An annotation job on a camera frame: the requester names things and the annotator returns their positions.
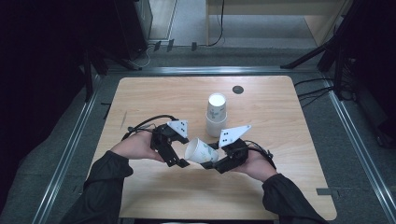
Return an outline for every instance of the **black jacket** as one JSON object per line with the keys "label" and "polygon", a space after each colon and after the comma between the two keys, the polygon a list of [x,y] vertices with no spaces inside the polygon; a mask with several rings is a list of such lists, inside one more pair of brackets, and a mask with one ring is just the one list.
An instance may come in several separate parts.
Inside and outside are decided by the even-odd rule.
{"label": "black jacket", "polygon": [[[61,223],[117,223],[123,181],[133,173],[128,159],[108,151],[93,164],[83,193]],[[262,188],[262,204],[268,211],[279,214],[281,224],[327,223],[285,176],[268,178]]]}

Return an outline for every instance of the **aluminum rail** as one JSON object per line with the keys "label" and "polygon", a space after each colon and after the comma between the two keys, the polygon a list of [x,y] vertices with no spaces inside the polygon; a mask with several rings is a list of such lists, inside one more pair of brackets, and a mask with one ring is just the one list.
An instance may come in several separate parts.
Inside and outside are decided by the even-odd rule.
{"label": "aluminum rail", "polygon": [[96,87],[96,89],[93,92],[90,101],[85,103],[84,107],[82,108],[76,126],[74,127],[74,130],[70,135],[70,138],[64,149],[64,154],[62,155],[58,163],[58,166],[54,174],[52,175],[51,181],[47,185],[44,197],[37,209],[37,212],[35,213],[35,217],[32,222],[34,224],[46,223],[47,221],[47,218],[50,214],[50,210],[53,206],[53,203],[55,202],[56,196],[58,195],[59,189],[64,181],[64,176],[66,175],[70,161],[73,158],[74,152],[78,144],[78,140],[81,137],[81,133],[84,130],[85,124],[87,123],[87,119],[91,114],[91,110],[97,96],[97,89],[99,88],[101,82],[102,79],[99,76],[96,76],[93,83],[93,86]]}
{"label": "aluminum rail", "polygon": [[[329,80],[324,81],[324,84],[326,87],[332,86],[332,83]],[[337,96],[333,91],[331,91],[329,94],[332,100],[332,104],[334,105],[334,108],[337,111],[337,114],[340,117],[344,128],[346,129],[352,146],[355,149],[356,155],[361,162],[361,166],[363,167],[363,170],[366,173],[373,187],[373,190],[385,212],[385,215],[388,218],[389,223],[395,224],[396,205],[389,188],[387,187],[384,179],[382,178],[382,175],[378,172],[378,169],[376,168],[369,151],[361,140],[361,136],[359,135],[358,130],[353,124],[353,121],[345,107],[345,104],[338,100]]]}
{"label": "aluminum rail", "polygon": [[206,67],[153,67],[140,71],[126,71],[120,66],[110,66],[111,74],[131,76],[257,76],[263,73],[318,73],[315,65],[304,65],[294,69],[282,69],[279,66],[206,66]]}

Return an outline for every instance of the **white cup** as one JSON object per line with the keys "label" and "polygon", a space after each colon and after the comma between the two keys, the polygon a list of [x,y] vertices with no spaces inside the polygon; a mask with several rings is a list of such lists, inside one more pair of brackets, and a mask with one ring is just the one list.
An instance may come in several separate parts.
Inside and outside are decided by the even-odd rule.
{"label": "white cup", "polygon": [[225,129],[227,126],[227,113],[225,113],[224,120],[220,122],[212,121],[206,115],[206,132],[212,137],[220,137],[221,130]]}
{"label": "white cup", "polygon": [[199,138],[194,138],[187,146],[184,159],[186,161],[194,161],[197,163],[203,163],[206,161],[216,162],[219,159],[219,154],[215,149],[201,141]]}
{"label": "white cup", "polygon": [[207,103],[206,116],[214,122],[221,122],[227,116],[226,113],[225,96],[221,93],[211,94]]}

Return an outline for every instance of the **person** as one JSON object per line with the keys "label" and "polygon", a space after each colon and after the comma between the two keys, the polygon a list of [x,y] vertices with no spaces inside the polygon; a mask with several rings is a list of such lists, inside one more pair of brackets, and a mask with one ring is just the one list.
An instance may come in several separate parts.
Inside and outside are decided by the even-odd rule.
{"label": "person", "polygon": [[[116,144],[96,161],[84,183],[83,192],[61,223],[117,223],[124,178],[134,173],[129,160],[151,159],[164,162],[150,148],[151,133],[141,131]],[[327,223],[306,200],[296,185],[279,174],[256,151],[250,150],[247,161],[232,172],[261,181],[264,207],[279,215],[281,224]]]}

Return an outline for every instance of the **wire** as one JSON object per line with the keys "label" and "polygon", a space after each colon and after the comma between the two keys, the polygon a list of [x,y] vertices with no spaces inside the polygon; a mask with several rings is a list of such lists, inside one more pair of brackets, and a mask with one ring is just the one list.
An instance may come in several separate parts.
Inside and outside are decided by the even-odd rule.
{"label": "wire", "polygon": [[265,150],[259,144],[255,143],[253,141],[250,141],[250,140],[245,140],[244,142],[249,143],[247,146],[253,145],[255,147],[255,148],[250,147],[248,150],[257,151],[257,152],[260,152],[261,154],[264,153],[271,159],[274,157],[274,155],[270,152],[270,150]]}
{"label": "wire", "polygon": [[305,98],[300,99],[300,101],[303,101],[303,100],[306,100],[306,99],[310,99],[310,98],[314,98],[314,97],[318,97],[318,95],[306,96]]}
{"label": "wire", "polygon": [[152,117],[151,119],[146,119],[145,121],[139,123],[138,125],[136,125],[135,127],[128,127],[128,133],[126,133],[123,137],[122,140],[126,139],[127,137],[129,137],[131,135],[131,133],[136,133],[138,130],[144,130],[144,131],[148,131],[147,127],[142,128],[142,126],[146,123],[149,123],[150,121],[153,121],[155,119],[164,119],[164,118],[168,118],[171,120],[177,120],[175,119],[175,117],[170,116],[170,115],[159,115],[159,116],[155,116]]}
{"label": "wire", "polygon": [[298,98],[300,98],[300,97],[302,97],[302,96],[311,95],[311,94],[313,94],[313,93],[317,93],[317,92],[321,92],[321,91],[332,91],[332,90],[333,90],[333,87],[325,87],[325,88],[321,88],[321,89],[318,89],[318,90],[315,90],[315,91],[310,91],[310,92],[302,93],[302,94],[299,94],[299,95],[297,95],[297,96],[298,96]]}
{"label": "wire", "polygon": [[153,45],[153,44],[148,44],[148,47],[147,47],[147,48],[142,49],[142,50],[139,50],[139,51],[135,51],[135,50],[134,50],[134,52],[136,52],[137,55],[134,56],[134,58],[133,58],[131,61],[134,61],[134,60],[138,59],[140,56],[142,56],[143,52],[145,52],[145,50],[147,50],[147,49],[149,48],[150,45]]}
{"label": "wire", "polygon": [[318,98],[324,96],[324,95],[325,95],[326,93],[328,93],[329,91],[325,91],[325,92],[323,92],[321,95],[316,96],[315,99],[311,100],[310,102],[306,103],[305,105],[302,105],[301,108],[304,108],[304,107],[306,107],[306,106],[308,106],[308,105],[314,103],[314,101],[316,101]]}
{"label": "wire", "polygon": [[332,78],[325,78],[325,77],[323,77],[323,78],[314,78],[314,79],[308,79],[308,80],[297,82],[296,84],[294,84],[294,87],[296,87],[296,86],[298,86],[300,84],[306,83],[306,82],[319,81],[319,80],[330,80],[330,81],[333,81]]}
{"label": "wire", "polygon": [[[218,25],[220,26],[221,31],[223,32],[224,29],[223,29],[223,26],[222,26],[222,24],[221,24],[221,22],[219,20],[219,15],[216,15],[216,18],[218,19]],[[224,46],[224,44],[225,44],[225,37],[223,36],[222,39],[223,39],[223,43],[221,44],[220,47]]]}
{"label": "wire", "polygon": [[137,129],[137,130],[136,130],[137,133],[138,133],[138,132],[141,132],[141,131],[149,132],[149,133],[155,133],[155,132],[152,131],[151,129]]}
{"label": "wire", "polygon": [[220,33],[219,39],[215,43],[208,45],[208,47],[213,47],[213,46],[217,45],[219,43],[219,41],[221,40],[222,33],[223,33],[223,17],[224,17],[224,0],[222,1],[222,5],[221,5],[221,25],[220,25],[221,33]]}
{"label": "wire", "polygon": [[[144,52],[146,52],[146,56],[147,56],[147,58],[148,58],[148,61],[147,61],[145,64],[140,65],[140,64],[134,63],[134,62],[131,61],[131,60],[129,60],[128,63],[131,63],[131,64],[133,64],[133,65],[136,66],[136,67],[141,67],[141,68],[142,68],[142,67],[146,67],[146,66],[149,65],[149,63],[151,62],[151,58],[149,57],[149,49],[151,49],[151,48],[153,48],[153,47],[154,47],[154,45],[152,45],[152,46],[146,48],[146,50],[144,50]],[[138,56],[136,56],[136,57],[134,58],[134,61],[135,61],[138,57],[140,57],[140,56],[141,56],[141,53],[140,53]]]}

